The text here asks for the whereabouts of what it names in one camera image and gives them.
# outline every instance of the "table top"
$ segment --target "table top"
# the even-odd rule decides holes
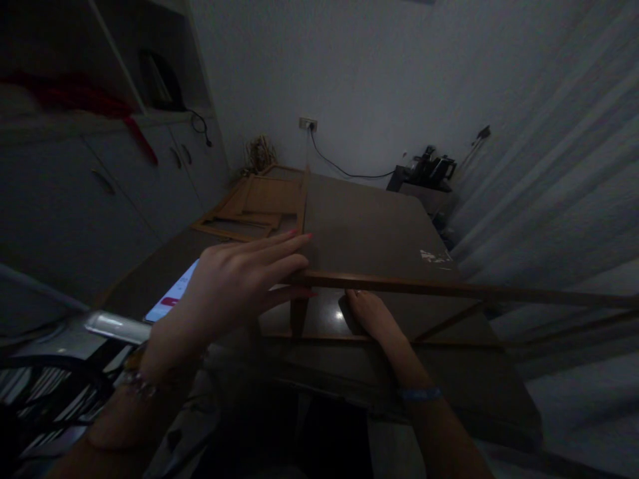
[[[281,229],[287,228],[286,221]],[[312,242],[301,252],[310,269],[362,273],[427,281],[457,282],[455,262],[419,201],[411,196],[312,174],[308,185],[305,232]],[[217,237],[187,229],[130,272],[101,307],[142,319],[202,250]],[[305,335],[361,334],[349,318],[343,291],[319,288],[310,300]],[[468,308],[475,300],[400,293],[379,293],[410,338]],[[289,331],[289,307],[260,317],[265,333]],[[446,329],[435,339],[492,343],[488,321],[478,314]],[[271,358],[375,389],[394,389],[393,375],[375,344],[279,343],[267,348]],[[523,382],[504,351],[420,347],[419,358],[448,401],[478,424],[496,422],[539,439],[540,418]]]

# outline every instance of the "phone screen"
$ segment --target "phone screen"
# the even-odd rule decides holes
[[[199,259],[196,259],[195,263],[191,265],[189,269],[186,270],[186,273],[182,275],[178,281],[175,282],[171,289],[169,289],[162,299],[158,301],[158,303],[146,314],[144,317],[145,321],[149,323],[155,323],[158,319],[166,316],[168,312],[180,301],[182,295],[184,294],[184,290],[188,285],[189,280],[191,279],[191,275],[193,274],[193,270],[198,265]]]

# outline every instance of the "right hand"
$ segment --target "right hand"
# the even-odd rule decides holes
[[[147,376],[161,377],[166,369],[279,304],[313,296],[302,286],[271,289],[308,266],[296,252],[310,238],[292,231],[205,249],[182,299],[151,329],[142,361]]]
[[[407,341],[379,296],[354,289],[347,289],[346,296],[355,319],[382,346]]]

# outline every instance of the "wall socket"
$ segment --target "wall socket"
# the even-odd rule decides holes
[[[313,125],[313,131],[316,132],[318,130],[318,121],[312,120],[310,118],[300,117],[300,128],[302,130],[308,130],[308,127]]]

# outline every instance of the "small table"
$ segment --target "small table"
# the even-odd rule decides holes
[[[408,180],[406,168],[400,165],[395,167],[386,190],[415,196],[430,216],[437,214],[441,207],[450,199],[453,191],[446,180],[442,180],[438,186],[422,186],[411,183]]]
[[[282,231],[287,226],[283,222]],[[422,205],[411,196],[312,174],[304,230],[314,235],[301,251],[311,269],[460,281],[455,262]],[[183,231],[116,285],[101,307],[142,319],[202,250],[218,242],[209,234]],[[343,291],[319,288],[317,292],[308,306],[305,334],[361,334],[349,320]],[[410,339],[474,302],[400,293],[379,296]],[[264,333],[288,331],[288,305],[262,315],[260,325]],[[435,338],[497,341],[481,314]],[[282,366],[278,374],[292,383],[389,415],[401,414],[392,372],[374,343],[265,341],[264,354],[271,364]],[[504,351],[426,346],[417,354],[473,436],[525,450],[540,444],[540,415]]]

